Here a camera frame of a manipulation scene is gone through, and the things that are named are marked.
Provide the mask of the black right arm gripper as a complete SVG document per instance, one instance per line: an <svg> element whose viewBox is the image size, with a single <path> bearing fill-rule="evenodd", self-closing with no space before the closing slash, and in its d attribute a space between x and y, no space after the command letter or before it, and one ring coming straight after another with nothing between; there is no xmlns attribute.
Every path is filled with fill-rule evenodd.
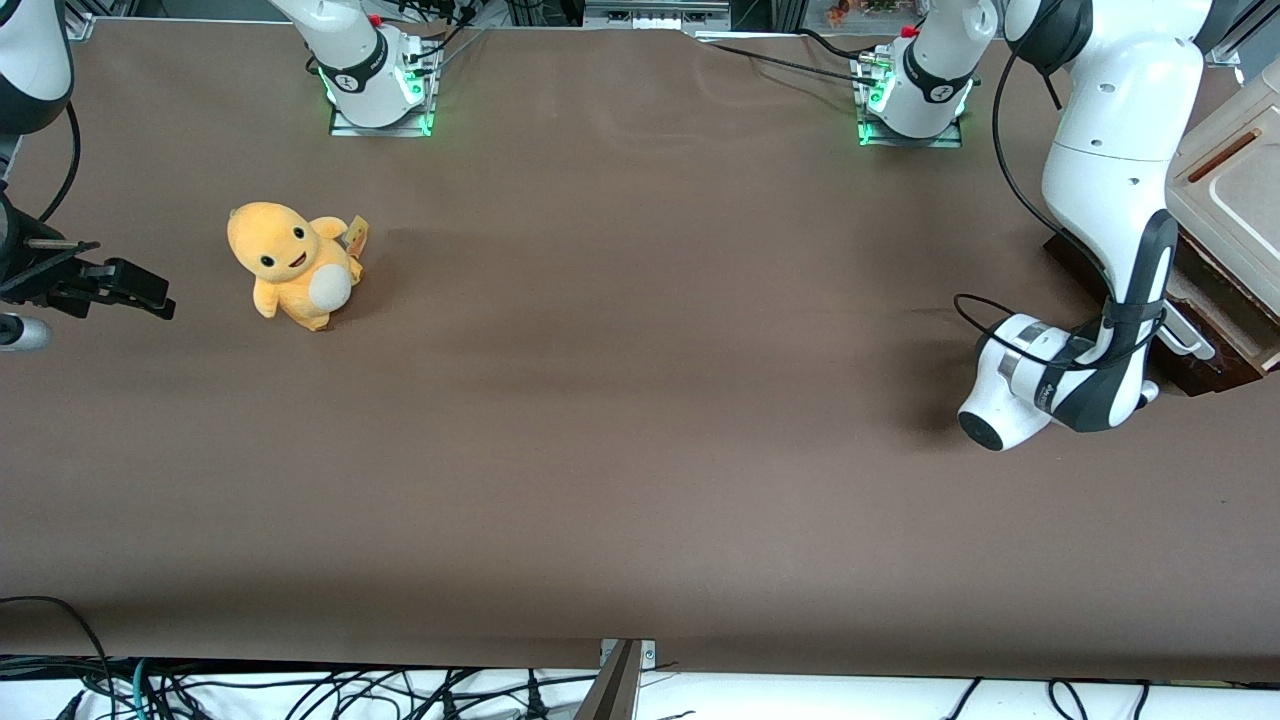
<svg viewBox="0 0 1280 720"><path fill-rule="evenodd" d="M67 240L1 195L3 301L49 309L120 305L172 320L177 302L168 279L120 258L91 265L81 255L96 242Z"/></svg>

